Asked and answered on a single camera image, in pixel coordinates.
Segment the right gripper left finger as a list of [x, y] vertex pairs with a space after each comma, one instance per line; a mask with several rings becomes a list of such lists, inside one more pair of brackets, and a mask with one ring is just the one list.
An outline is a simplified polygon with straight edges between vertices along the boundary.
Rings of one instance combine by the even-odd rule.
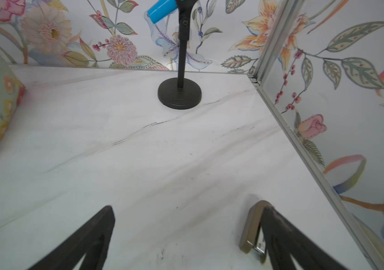
[[114, 211], [107, 205], [30, 269], [72, 270], [78, 263], [81, 270], [103, 269], [114, 226]]

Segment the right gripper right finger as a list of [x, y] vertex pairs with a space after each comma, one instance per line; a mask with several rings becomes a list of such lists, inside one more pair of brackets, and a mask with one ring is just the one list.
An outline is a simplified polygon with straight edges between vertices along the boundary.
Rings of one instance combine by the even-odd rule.
[[313, 243], [274, 207], [263, 209], [260, 226], [274, 270], [344, 270], [345, 267]]

